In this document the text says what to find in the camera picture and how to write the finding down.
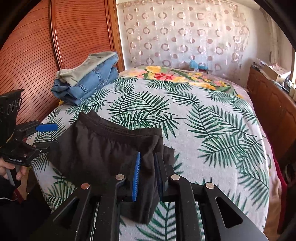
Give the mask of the person's left hand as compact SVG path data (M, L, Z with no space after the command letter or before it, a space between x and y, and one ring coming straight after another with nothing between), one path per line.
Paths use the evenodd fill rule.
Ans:
M0 158L0 175L5 179L7 180L9 179L8 170L13 170L15 169L15 167L16 166L14 164L6 162L2 157ZM20 166L20 169L16 174L16 179L20 181L23 177L25 177L26 172L27 172L27 167Z

